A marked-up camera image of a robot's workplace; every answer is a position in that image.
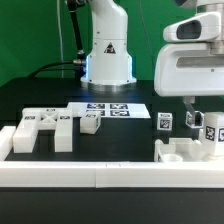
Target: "cable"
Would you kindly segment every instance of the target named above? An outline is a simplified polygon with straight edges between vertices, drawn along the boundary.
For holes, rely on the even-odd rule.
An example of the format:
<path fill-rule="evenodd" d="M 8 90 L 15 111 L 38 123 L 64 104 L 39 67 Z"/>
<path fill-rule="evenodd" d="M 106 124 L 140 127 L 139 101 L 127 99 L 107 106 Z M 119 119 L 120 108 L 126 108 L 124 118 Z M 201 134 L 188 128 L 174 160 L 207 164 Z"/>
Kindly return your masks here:
<path fill-rule="evenodd" d="M 28 75 L 28 78 L 34 78 L 39 72 L 41 72 L 41 71 L 43 71 L 47 68 L 58 66 L 58 65 L 74 65 L 74 62 L 73 61 L 65 61 L 65 62 L 56 62 L 56 63 L 51 63 L 51 64 L 48 64 L 48 65 L 45 65 L 45 66 L 37 69 L 36 71 L 30 73 Z"/>
<path fill-rule="evenodd" d="M 58 33 L 59 33 L 59 41 L 60 41 L 61 61 L 64 61 L 64 44 L 63 44 L 62 29 L 61 29 L 61 5 L 60 5 L 60 0 L 57 0 L 57 20 L 58 20 Z M 62 70 L 62 72 L 61 72 L 61 77 L 64 78 L 64 70 Z"/>
<path fill-rule="evenodd" d="M 142 1 L 141 0 L 138 0 L 138 6 L 139 6 L 139 13 L 140 13 L 140 16 L 141 16 L 142 27 L 143 27 L 144 34 L 145 34 L 145 37 L 146 37 L 146 43 L 147 43 L 147 46 L 148 46 L 149 55 L 151 57 L 152 66 L 155 70 L 155 62 L 153 60 L 153 51 L 152 51 L 152 47 L 151 47 L 151 43 L 150 43 L 151 41 L 150 41 L 147 29 L 146 29 L 146 25 L 145 25 L 145 20 L 144 20 L 144 16 L 143 16 L 143 12 L 142 12 Z"/>

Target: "white block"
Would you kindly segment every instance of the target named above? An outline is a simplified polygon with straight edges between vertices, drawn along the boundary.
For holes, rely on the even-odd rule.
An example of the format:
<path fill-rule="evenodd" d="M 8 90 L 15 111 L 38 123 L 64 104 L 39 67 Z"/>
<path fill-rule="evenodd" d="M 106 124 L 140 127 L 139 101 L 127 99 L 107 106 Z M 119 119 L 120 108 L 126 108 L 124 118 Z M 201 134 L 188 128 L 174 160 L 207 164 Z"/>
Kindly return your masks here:
<path fill-rule="evenodd" d="M 202 145 L 204 152 L 210 155 L 224 155 L 224 113 L 205 113 Z"/>
<path fill-rule="evenodd" d="M 172 131 L 173 115 L 171 113 L 158 113 L 157 130 Z"/>
<path fill-rule="evenodd" d="M 5 126 L 0 132 L 0 161 L 4 161 L 12 149 L 16 127 Z"/>
<path fill-rule="evenodd" d="M 27 112 L 13 136 L 15 153 L 31 153 L 38 134 L 38 123 L 41 120 L 40 113 Z"/>
<path fill-rule="evenodd" d="M 59 112 L 55 130 L 55 152 L 72 152 L 73 114 L 72 110 Z"/>
<path fill-rule="evenodd" d="M 88 111 L 80 119 L 80 133 L 95 134 L 101 125 L 101 114 L 99 111 Z"/>

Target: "white cube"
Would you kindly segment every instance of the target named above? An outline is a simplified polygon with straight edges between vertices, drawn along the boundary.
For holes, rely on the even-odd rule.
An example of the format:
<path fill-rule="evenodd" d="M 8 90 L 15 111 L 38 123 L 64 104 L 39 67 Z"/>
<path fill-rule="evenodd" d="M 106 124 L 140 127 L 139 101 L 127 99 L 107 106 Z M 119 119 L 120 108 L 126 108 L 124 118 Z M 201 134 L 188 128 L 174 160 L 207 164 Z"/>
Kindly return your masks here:
<path fill-rule="evenodd" d="M 99 111 L 88 111 L 80 119 L 80 133 L 95 134 L 101 125 L 101 113 Z"/>
<path fill-rule="evenodd" d="M 172 131 L 173 115 L 171 113 L 158 113 L 157 130 Z"/>

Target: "black cable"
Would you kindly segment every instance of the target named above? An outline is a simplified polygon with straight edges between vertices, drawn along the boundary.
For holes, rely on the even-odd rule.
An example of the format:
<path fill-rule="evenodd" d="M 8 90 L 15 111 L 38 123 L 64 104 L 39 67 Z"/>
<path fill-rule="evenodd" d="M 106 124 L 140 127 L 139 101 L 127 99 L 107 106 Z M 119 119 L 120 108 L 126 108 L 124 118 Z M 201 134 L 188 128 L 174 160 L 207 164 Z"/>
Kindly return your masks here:
<path fill-rule="evenodd" d="M 141 0 L 138 0 L 138 6 L 139 6 L 139 12 L 140 12 L 140 16 L 141 16 L 141 22 L 142 22 L 144 34 L 145 34 L 145 37 L 146 37 L 146 42 L 147 42 L 147 46 L 148 46 L 149 55 L 151 57 L 152 66 L 155 70 L 155 62 L 153 60 L 153 51 L 152 51 L 152 47 L 151 47 L 151 41 L 150 41 L 149 35 L 147 33 L 146 25 L 145 25 L 145 20 L 144 20 L 144 16 L 143 16 L 143 12 L 142 12 L 142 2 L 141 2 Z"/>
<path fill-rule="evenodd" d="M 55 63 L 45 65 L 45 66 L 37 69 L 36 71 L 30 73 L 28 75 L 28 78 L 34 78 L 42 70 L 45 70 L 45 69 L 50 68 L 50 67 L 58 66 L 58 65 L 73 65 L 73 61 L 55 62 Z"/>

